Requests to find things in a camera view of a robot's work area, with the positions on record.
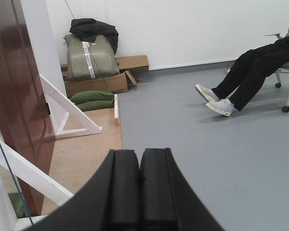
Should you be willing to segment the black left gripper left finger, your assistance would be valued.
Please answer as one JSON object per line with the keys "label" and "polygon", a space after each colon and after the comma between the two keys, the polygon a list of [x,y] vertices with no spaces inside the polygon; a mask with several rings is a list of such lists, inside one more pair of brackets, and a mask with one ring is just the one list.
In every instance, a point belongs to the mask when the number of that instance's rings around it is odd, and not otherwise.
{"label": "black left gripper left finger", "polygon": [[138,231],[139,165],[133,150],[110,150],[87,183],[29,231]]}

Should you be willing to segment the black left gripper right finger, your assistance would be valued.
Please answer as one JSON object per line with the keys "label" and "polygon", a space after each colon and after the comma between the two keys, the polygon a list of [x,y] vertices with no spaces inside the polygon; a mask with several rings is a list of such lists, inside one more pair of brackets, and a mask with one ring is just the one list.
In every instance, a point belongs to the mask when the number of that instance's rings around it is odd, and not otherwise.
{"label": "black left gripper right finger", "polygon": [[222,231],[169,148],[145,149],[140,166],[144,231]]}

